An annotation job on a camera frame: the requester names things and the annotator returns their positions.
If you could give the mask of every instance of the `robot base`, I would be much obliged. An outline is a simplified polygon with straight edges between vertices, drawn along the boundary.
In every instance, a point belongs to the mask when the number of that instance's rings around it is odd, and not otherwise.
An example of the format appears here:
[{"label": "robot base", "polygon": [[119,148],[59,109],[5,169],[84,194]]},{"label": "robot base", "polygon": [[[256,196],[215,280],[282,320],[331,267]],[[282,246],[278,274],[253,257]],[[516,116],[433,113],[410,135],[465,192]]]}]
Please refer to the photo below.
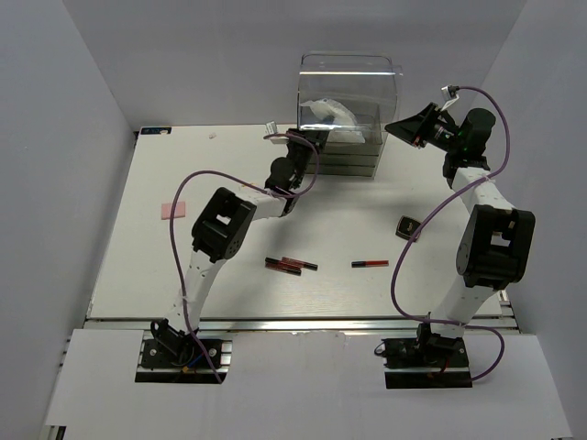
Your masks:
[{"label": "robot base", "polygon": [[385,339],[385,388],[471,388],[469,358],[464,344],[452,353],[424,355],[415,338]]},{"label": "robot base", "polygon": [[[201,341],[208,350],[212,364],[216,369],[219,369],[222,339],[201,339]],[[146,340],[140,366],[144,369],[150,369],[150,371],[137,371],[135,382],[217,384],[215,376],[208,372],[209,366],[204,357],[200,357],[193,365],[190,365],[189,371],[182,372],[184,366],[196,360],[200,355],[199,346],[193,344],[187,348],[189,349],[184,351],[185,355],[182,355],[178,361],[170,356],[155,339]],[[224,380],[226,373],[219,375]]]}]

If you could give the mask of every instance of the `purple cable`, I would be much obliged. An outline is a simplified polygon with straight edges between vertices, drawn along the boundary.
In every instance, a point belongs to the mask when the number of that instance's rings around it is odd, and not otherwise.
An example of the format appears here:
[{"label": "purple cable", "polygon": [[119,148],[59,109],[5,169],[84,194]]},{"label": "purple cable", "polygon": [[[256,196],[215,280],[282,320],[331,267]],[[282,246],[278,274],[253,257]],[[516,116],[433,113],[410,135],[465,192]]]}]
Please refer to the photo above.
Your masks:
[{"label": "purple cable", "polygon": [[[299,197],[301,195],[304,195],[308,191],[310,191],[312,189],[312,187],[314,186],[314,183],[316,183],[316,176],[318,174],[318,167],[320,166],[320,157],[318,155],[318,151],[316,150],[316,147],[314,146],[314,144],[312,144],[312,142],[309,142],[308,140],[304,139],[303,137],[291,135],[289,133],[268,135],[268,136],[265,136],[263,139],[267,139],[267,138],[289,138],[291,140],[296,140],[298,142],[301,142],[313,151],[314,157],[316,158],[316,170],[314,172],[314,176],[312,176],[312,180],[310,181],[310,184],[305,189],[303,189],[302,191],[300,191],[296,194],[273,193],[272,195],[274,197],[279,197],[279,198],[283,198],[283,199],[293,199],[295,197]],[[175,193],[175,197],[173,197],[172,214],[169,219],[169,237],[170,237],[170,241],[172,242],[173,259],[175,260],[175,266],[177,267],[177,271],[178,271],[178,274],[180,277],[183,298],[185,298],[185,296],[187,295],[187,290],[185,287],[185,278],[183,277],[182,263],[180,261],[179,254],[177,252],[177,245],[175,244],[175,231],[173,229],[173,220],[175,217],[175,207],[177,206],[177,202],[180,198],[180,194],[182,193],[183,187],[187,184],[187,182],[189,182],[194,177],[201,176],[203,174],[212,174],[215,176],[225,177],[227,179],[230,179],[231,181],[234,181],[234,182],[240,183],[241,185],[247,186],[252,190],[258,191],[260,193],[267,193],[267,190],[265,190],[263,188],[259,188],[258,186],[255,186],[255,185],[252,185],[252,184],[247,183],[245,181],[242,181],[241,179],[239,179],[237,177],[231,176],[230,174],[226,174],[221,171],[200,170],[200,171],[193,172],[192,174],[188,175],[185,179],[183,179],[182,183],[180,183],[180,186],[177,189],[177,192]],[[207,361],[210,369],[212,369],[212,372],[214,373],[216,380],[218,381],[218,383],[222,383],[222,379],[220,379],[220,376],[218,376],[218,372],[216,371],[216,368],[214,367],[214,364],[212,363],[212,359],[208,355],[208,350],[205,349],[205,346],[204,346],[204,344],[202,344],[202,341],[200,340],[200,338],[195,335],[195,331],[192,328],[192,325],[190,324],[190,316],[187,311],[186,301],[183,301],[183,319],[185,320],[185,328],[187,328],[188,332],[190,333],[190,335],[194,339],[195,343],[202,350],[202,354],[204,354],[205,360]]]},{"label": "purple cable", "polygon": [[[468,184],[467,186],[465,186],[464,188],[454,192],[449,198],[447,198],[444,202],[442,202],[439,206],[437,206],[429,215],[428,217],[426,217],[424,219],[424,221],[422,222],[422,224],[417,228],[417,230],[410,236],[410,238],[407,240],[407,243],[405,244],[404,250],[402,250],[402,253],[400,254],[399,258],[397,259],[397,263],[395,265],[395,269],[393,270],[393,276],[392,276],[392,287],[391,287],[391,294],[392,294],[392,303],[393,306],[395,307],[395,309],[405,318],[414,320],[414,321],[418,321],[420,323],[426,323],[426,324],[445,324],[445,325],[462,325],[462,323],[460,323],[459,321],[450,321],[450,320],[446,320],[446,319],[430,319],[430,318],[423,318],[423,317],[419,317],[419,316],[414,316],[412,314],[409,314],[407,312],[405,312],[401,307],[400,304],[397,302],[397,298],[395,296],[395,283],[397,282],[397,276],[399,275],[400,272],[400,268],[402,266],[402,263],[404,262],[405,256],[407,255],[407,251],[410,250],[410,247],[414,244],[415,242],[415,238],[418,237],[420,235],[420,233],[422,232],[422,230],[424,229],[424,227],[430,223],[430,220],[432,220],[440,211],[442,211],[442,209],[444,209],[445,206],[447,206],[450,202],[452,202],[453,200],[455,200],[457,197],[461,197],[465,192],[467,192],[468,190],[470,190],[471,188],[474,188],[475,186],[483,183],[483,182],[487,182],[487,179],[492,179],[493,177],[497,176],[499,173],[501,173],[504,169],[505,166],[507,165],[507,162],[510,159],[510,128],[507,125],[507,121],[505,120],[505,115],[504,112],[502,111],[502,109],[500,108],[500,106],[495,102],[495,100],[484,90],[478,88],[478,87],[472,87],[472,86],[461,86],[458,87],[458,89],[461,90],[473,90],[474,92],[478,92],[482,95],[484,95],[495,107],[495,110],[497,110],[497,113],[499,114],[499,116],[502,118],[502,122],[504,123],[504,131],[505,131],[505,156],[504,156],[504,162],[502,163],[502,166],[499,167],[497,170],[495,170],[494,172],[491,172],[490,174],[487,175],[487,177],[482,177],[470,184]],[[492,365],[487,368],[483,373],[473,377],[471,380],[479,380],[481,378],[484,378],[485,376],[487,376],[489,373],[491,373],[495,367],[497,367],[497,365],[500,363],[500,361],[502,360],[502,357],[504,356],[504,351],[505,351],[505,341],[504,338],[502,337],[502,335],[495,330],[492,327],[484,327],[484,326],[480,326],[480,325],[466,325],[465,328],[468,328],[470,330],[487,330],[489,332],[492,332],[494,334],[497,335],[497,337],[500,340],[500,344],[501,344],[501,349],[499,352],[499,355],[497,356],[497,359],[492,363]]]}]

